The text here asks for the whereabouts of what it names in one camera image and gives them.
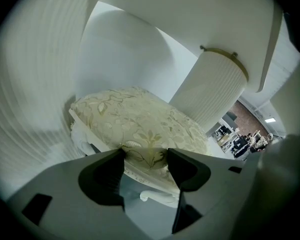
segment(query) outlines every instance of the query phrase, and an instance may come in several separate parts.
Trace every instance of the ceiling light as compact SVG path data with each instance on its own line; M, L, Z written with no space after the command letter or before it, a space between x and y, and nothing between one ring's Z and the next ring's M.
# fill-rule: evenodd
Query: ceiling light
M272 117L272 118L269 118L269 119L266 119L264 120L266 123L272 123L272 122L275 122L276 120Z

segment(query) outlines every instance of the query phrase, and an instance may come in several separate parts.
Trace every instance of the cream embroidered fabric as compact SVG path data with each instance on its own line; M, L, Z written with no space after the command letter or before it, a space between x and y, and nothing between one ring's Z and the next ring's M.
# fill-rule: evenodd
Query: cream embroidered fabric
M167 168L168 148L211 156L196 122L139 87L90 94L71 110L110 150L122 148L131 166L170 185L175 182ZM125 173L133 174L127 166Z

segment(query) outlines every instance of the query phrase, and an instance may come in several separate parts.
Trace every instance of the white column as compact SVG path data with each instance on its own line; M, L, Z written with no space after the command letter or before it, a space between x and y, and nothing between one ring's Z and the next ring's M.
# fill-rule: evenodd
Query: white column
M219 49L203 52L170 104L207 132L244 91L248 74L243 65Z

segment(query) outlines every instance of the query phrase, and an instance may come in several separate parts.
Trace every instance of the black slot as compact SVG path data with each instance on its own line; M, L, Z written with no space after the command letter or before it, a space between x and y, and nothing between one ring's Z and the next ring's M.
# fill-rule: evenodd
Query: black slot
M101 151L99 149L97 149L97 147L93 144L90 144L90 146L93 148L93 151L98 154L98 153L101 153Z
M197 191L201 188L209 180L211 170L207 165L173 148L168 149L167 162L168 169L180 189L179 204L172 227L172 234L175 234L203 216L186 203L184 192Z
M82 192L99 205L124 208L119 189L125 171L125 155L123 150L117 150L84 168L78 177Z
M51 200L52 196L36 194L23 209L22 214L38 226Z
M236 166L231 166L228 170L231 171L231 172L239 174L239 173L241 173L242 168L236 167Z

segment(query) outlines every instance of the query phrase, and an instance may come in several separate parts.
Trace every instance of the ribbed column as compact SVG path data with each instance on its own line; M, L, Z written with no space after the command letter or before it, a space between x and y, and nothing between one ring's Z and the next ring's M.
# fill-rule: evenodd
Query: ribbed column
M0 195L82 157L70 138L73 72L98 0L20 0L0 29Z
M203 52L170 104L207 132L235 103L247 84L242 69L228 57Z

